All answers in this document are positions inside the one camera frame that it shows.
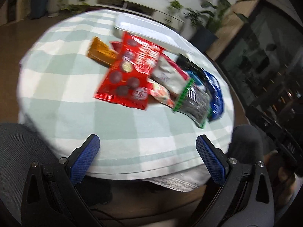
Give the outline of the black snack packet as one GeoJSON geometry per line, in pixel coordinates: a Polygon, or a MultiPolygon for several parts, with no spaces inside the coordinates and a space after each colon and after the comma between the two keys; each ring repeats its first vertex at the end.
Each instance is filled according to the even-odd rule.
{"type": "Polygon", "coordinates": [[[191,71],[195,73],[197,76],[203,77],[204,71],[202,68],[197,66],[195,63],[190,61],[187,57],[185,57],[183,54],[179,54],[176,64],[185,71],[191,71]]]}

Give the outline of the white plastic tray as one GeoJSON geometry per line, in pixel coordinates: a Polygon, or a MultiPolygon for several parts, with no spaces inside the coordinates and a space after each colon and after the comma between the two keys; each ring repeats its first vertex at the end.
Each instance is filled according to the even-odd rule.
{"type": "Polygon", "coordinates": [[[174,54],[197,54],[198,51],[181,35],[168,27],[140,16],[118,13],[114,27],[120,35],[129,32],[149,40],[174,54]]]}

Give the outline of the dark blue plant pot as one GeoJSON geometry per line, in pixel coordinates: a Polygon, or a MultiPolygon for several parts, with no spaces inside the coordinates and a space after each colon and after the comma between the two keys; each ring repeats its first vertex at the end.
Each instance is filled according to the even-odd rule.
{"type": "Polygon", "coordinates": [[[30,19],[40,19],[46,14],[48,0],[30,0],[30,19]]]}

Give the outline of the red white snack packet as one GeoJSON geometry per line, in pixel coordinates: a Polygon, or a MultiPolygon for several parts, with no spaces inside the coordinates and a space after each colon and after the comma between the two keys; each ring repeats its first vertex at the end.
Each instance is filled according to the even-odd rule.
{"type": "Polygon", "coordinates": [[[163,85],[174,96],[179,96],[191,77],[165,54],[161,54],[152,71],[152,79],[163,85]]]}

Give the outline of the green white checkered tablecloth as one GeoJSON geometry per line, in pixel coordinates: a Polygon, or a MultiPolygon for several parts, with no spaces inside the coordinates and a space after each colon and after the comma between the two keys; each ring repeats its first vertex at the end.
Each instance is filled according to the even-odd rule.
{"type": "Polygon", "coordinates": [[[181,192],[209,179],[195,141],[205,134],[226,152],[234,128],[229,86],[201,53],[190,56],[213,74],[222,89],[224,112],[203,129],[161,103],[146,110],[94,98],[107,68],[86,53],[94,37],[115,40],[117,12],[96,10],[76,15],[48,29],[20,61],[17,99],[19,121],[38,131],[56,157],[67,157],[90,134],[101,148],[88,175],[111,180],[141,179],[181,192]]]}

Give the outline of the dark plant pot right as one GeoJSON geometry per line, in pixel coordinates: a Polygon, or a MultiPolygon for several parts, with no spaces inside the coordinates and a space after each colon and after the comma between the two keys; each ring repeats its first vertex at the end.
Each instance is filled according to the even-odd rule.
{"type": "Polygon", "coordinates": [[[201,53],[205,53],[210,46],[218,39],[211,31],[201,26],[190,38],[189,42],[201,53]]]}

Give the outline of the orange brown snack packet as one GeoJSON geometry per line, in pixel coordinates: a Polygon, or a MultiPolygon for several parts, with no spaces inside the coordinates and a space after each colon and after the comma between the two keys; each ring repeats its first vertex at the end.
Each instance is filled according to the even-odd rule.
{"type": "Polygon", "coordinates": [[[99,64],[110,67],[115,63],[115,60],[118,57],[118,53],[108,47],[108,45],[102,42],[98,37],[94,37],[86,53],[86,56],[90,59],[93,59],[99,64]]]}

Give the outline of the large red chocolate bag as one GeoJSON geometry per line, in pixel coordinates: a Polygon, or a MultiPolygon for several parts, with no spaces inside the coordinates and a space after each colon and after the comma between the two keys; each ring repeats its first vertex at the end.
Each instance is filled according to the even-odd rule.
{"type": "Polygon", "coordinates": [[[118,58],[109,68],[96,99],[145,110],[148,82],[164,48],[140,36],[125,32],[118,58]]]}

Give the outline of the green edged transparent snack packet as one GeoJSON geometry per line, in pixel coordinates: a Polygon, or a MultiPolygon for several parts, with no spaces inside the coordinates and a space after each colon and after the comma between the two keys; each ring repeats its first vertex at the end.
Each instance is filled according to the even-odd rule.
{"type": "Polygon", "coordinates": [[[190,79],[175,101],[173,111],[185,114],[198,128],[203,129],[211,111],[210,96],[190,79]]]}

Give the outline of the dark blue snack packet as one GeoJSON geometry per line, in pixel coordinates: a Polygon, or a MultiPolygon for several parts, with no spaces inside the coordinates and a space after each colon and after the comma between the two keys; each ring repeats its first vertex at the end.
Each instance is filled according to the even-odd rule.
{"type": "Polygon", "coordinates": [[[217,119],[220,119],[224,112],[222,91],[220,84],[214,75],[207,72],[206,70],[203,70],[203,73],[205,76],[206,87],[211,94],[211,111],[209,113],[209,121],[215,121],[217,119]]]}

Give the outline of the white plant pot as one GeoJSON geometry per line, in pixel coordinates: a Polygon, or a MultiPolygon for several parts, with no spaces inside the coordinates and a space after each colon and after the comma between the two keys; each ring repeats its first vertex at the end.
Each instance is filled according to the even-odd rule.
{"type": "Polygon", "coordinates": [[[61,1],[62,0],[48,0],[46,11],[48,17],[56,17],[59,15],[61,10],[61,1]]]}

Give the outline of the small red white candy packet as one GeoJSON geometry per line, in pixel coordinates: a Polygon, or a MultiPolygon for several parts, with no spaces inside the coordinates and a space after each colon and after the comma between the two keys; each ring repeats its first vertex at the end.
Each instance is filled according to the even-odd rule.
{"type": "Polygon", "coordinates": [[[171,99],[168,89],[152,79],[147,79],[149,95],[151,95],[158,102],[173,108],[174,101],[171,99]]]}

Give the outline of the light blue snack packet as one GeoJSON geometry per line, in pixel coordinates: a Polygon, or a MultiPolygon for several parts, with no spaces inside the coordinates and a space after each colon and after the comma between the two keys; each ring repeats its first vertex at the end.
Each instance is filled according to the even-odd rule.
{"type": "Polygon", "coordinates": [[[202,83],[202,81],[197,77],[195,73],[192,71],[186,71],[186,73],[195,81],[195,84],[201,91],[206,91],[206,86],[202,83]]]}

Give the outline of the shiny red snack packet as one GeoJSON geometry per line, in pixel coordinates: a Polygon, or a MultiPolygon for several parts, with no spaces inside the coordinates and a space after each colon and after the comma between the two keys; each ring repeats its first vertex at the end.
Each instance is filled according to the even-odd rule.
{"type": "Polygon", "coordinates": [[[117,53],[121,51],[122,48],[122,42],[119,41],[111,41],[110,42],[112,49],[115,50],[117,53]]]}

